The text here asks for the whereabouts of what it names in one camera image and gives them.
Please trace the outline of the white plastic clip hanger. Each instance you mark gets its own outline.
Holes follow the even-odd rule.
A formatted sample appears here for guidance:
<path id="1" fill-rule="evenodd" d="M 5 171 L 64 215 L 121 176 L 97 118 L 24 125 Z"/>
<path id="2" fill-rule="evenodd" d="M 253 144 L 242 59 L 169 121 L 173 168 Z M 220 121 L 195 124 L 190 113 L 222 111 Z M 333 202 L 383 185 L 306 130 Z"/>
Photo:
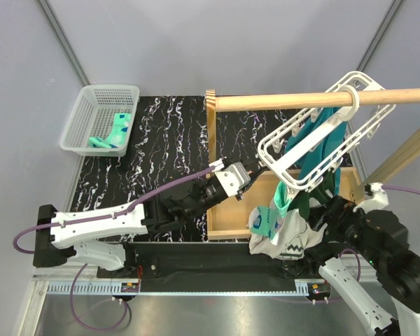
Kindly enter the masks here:
<path id="1" fill-rule="evenodd" d="M 344 90 L 352 93 L 385 89 L 364 73 L 351 71 L 326 92 Z M 357 147 L 363 137 L 372 138 L 381 121 L 396 107 L 373 106 L 378 106 L 377 111 L 348 136 L 341 127 L 362 106 L 303 108 L 259 142 L 258 158 L 293 194 L 310 191 L 326 172 L 339 168 L 343 155 Z"/>

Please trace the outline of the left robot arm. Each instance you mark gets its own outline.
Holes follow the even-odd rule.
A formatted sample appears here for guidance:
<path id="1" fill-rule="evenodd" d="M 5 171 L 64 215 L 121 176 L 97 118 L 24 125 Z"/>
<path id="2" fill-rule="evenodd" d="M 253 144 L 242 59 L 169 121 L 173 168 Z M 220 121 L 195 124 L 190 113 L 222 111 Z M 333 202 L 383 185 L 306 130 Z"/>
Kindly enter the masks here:
<path id="1" fill-rule="evenodd" d="M 157 235 L 178 230 L 225 200 L 241 200 L 265 171 L 257 162 L 222 159 L 212 166 L 148 192 L 120 206 L 61 212 L 51 204 L 38 209 L 33 265 L 57 267 L 69 261 L 96 265 L 130 277 L 135 254 L 103 240 L 116 235 Z"/>

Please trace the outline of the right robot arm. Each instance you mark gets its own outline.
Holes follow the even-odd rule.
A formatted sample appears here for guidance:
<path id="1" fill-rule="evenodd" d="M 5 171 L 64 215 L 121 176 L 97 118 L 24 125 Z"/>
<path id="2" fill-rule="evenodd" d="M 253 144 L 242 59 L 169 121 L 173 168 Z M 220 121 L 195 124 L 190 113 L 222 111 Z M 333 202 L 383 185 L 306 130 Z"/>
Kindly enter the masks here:
<path id="1" fill-rule="evenodd" d="M 309 213 L 323 239 L 304 252 L 304 269 L 322 276 L 356 315 L 368 335 L 420 335 L 420 256 L 410 250 L 408 230 L 387 210 L 365 212 L 340 196 Z M 393 318 L 355 280 L 340 259 L 342 247 L 361 255 L 391 296 Z"/>

